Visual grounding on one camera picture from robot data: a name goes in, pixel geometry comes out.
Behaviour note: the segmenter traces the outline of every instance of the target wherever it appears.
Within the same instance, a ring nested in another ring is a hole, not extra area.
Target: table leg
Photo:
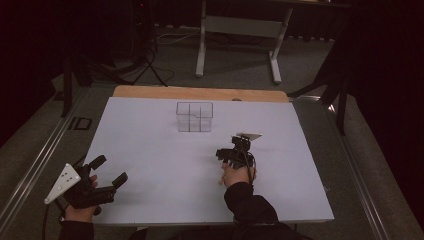
[[[203,77],[203,69],[205,67],[205,23],[206,22],[206,1],[202,1],[202,19],[200,22],[200,47],[197,56],[196,77]]]
[[[277,45],[275,46],[274,51],[269,52],[269,60],[271,63],[272,76],[274,78],[275,83],[281,83],[281,75],[280,69],[278,67],[277,57],[278,52],[280,51],[281,44],[284,40],[284,35],[286,34],[287,27],[289,25],[290,17],[293,12],[293,8],[287,9],[286,16],[284,17],[284,21],[281,23],[281,30],[277,37]]]

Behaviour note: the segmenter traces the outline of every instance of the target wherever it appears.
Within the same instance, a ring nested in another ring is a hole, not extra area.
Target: hand
[[[222,163],[221,168],[224,170],[222,175],[222,180],[227,188],[229,188],[234,183],[246,182],[249,183],[249,175],[247,173],[247,167],[241,167],[239,169],[233,169],[227,163]],[[251,176],[256,179],[256,169],[250,167]]]
[[[93,175],[90,177],[90,180],[93,182],[92,186],[97,187],[97,175]],[[65,210],[65,221],[77,221],[77,222],[88,222],[91,223],[93,221],[93,214],[96,210],[97,206],[77,209],[72,207],[72,205],[68,205]]]

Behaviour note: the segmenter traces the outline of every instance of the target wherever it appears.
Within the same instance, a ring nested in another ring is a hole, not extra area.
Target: dark background
[[[63,61],[55,27],[57,23],[66,23],[66,19],[71,22],[75,19],[58,16],[60,8],[52,0],[2,1],[0,4],[1,146],[54,95],[50,80],[62,72]],[[81,5],[76,10],[89,11],[87,6]],[[424,6],[411,0],[361,0],[356,7],[357,11],[343,30],[345,14],[308,8],[295,11],[288,35],[302,36],[305,41],[337,39],[322,70],[350,78],[349,93],[356,97],[403,194],[424,228],[424,102],[421,96]],[[200,1],[195,0],[191,3],[158,0],[154,7],[155,19],[160,25],[198,26],[199,8]],[[218,13],[222,9],[211,7],[211,11]],[[272,13],[266,18],[279,19],[280,10],[275,9],[271,8]],[[236,16],[254,13],[258,18],[263,17],[262,11],[253,5],[231,13]]]

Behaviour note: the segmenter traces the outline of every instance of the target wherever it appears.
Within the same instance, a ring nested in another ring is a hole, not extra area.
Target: gray carpet
[[[159,39],[161,43],[174,40],[175,38]],[[205,75],[202,78],[196,78],[194,74],[198,51],[197,39],[160,44],[153,65],[163,79],[172,74],[167,70],[174,72],[174,77],[167,80],[170,86],[291,92],[311,83],[332,45],[331,42],[322,41],[309,43],[294,39],[284,41],[278,58],[283,83],[275,85],[266,52],[272,48],[273,41],[261,41],[259,45],[249,46],[225,46],[217,42],[223,43],[225,39],[210,36],[206,50]],[[127,79],[134,79],[137,73],[128,76]],[[138,80],[137,85],[159,85],[159,82],[152,71],[148,70]],[[45,209],[43,199],[50,191],[50,186],[64,163],[72,163],[87,152],[106,101],[112,95],[115,86],[98,78],[91,88],[82,88],[79,91],[82,92],[81,100],[71,117],[90,118],[93,120],[92,127],[88,131],[64,132],[44,171],[10,225],[5,239],[41,238]],[[323,88],[320,88],[309,94],[319,95],[322,90]],[[298,231],[314,239],[323,240],[376,239],[355,188],[340,136],[334,131],[325,109],[318,102],[309,100],[297,100],[294,104],[322,182],[330,189],[327,196],[335,215],[335,220],[331,222],[299,224]],[[47,102],[0,149],[2,208],[56,127],[60,113],[60,102],[53,100]],[[349,143],[376,203],[389,238],[424,239],[352,97],[348,99],[345,124],[345,140]],[[52,205],[47,222],[47,239],[56,239],[58,236],[60,230],[60,225],[57,223],[58,214],[58,210]],[[176,232],[185,229],[186,227],[151,228],[148,239],[168,239]],[[134,230],[134,227],[96,226],[96,239],[127,239]]]

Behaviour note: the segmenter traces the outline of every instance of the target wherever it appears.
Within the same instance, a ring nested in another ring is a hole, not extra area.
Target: table
[[[330,0],[269,0],[269,2],[278,2],[285,4],[287,10],[282,13],[284,18],[282,21],[266,21],[266,20],[253,20],[242,19],[234,17],[212,16],[206,13],[207,0],[202,1],[201,12],[201,26],[200,26],[200,46],[197,56],[196,76],[202,77],[205,66],[206,32],[218,32],[228,34],[239,34],[248,36],[258,36],[275,38],[276,45],[273,51],[269,52],[269,61],[271,65],[272,75],[275,83],[281,83],[281,75],[278,67],[277,56],[283,43],[284,35],[286,33],[290,17],[295,6],[308,6],[314,5],[319,7],[336,7],[336,8],[350,8],[349,4],[334,4]]]
[[[187,99],[214,104],[212,132],[176,130],[176,103]],[[108,159],[96,170],[100,186],[110,185],[123,171],[129,180],[94,222],[125,226],[232,222],[223,199],[225,187],[217,184],[222,170],[215,152],[233,147],[230,140],[236,130],[260,130],[264,135],[252,142],[250,150],[258,164],[255,193],[273,204],[280,221],[334,219],[284,92],[120,86],[106,105],[86,161],[101,154]]]

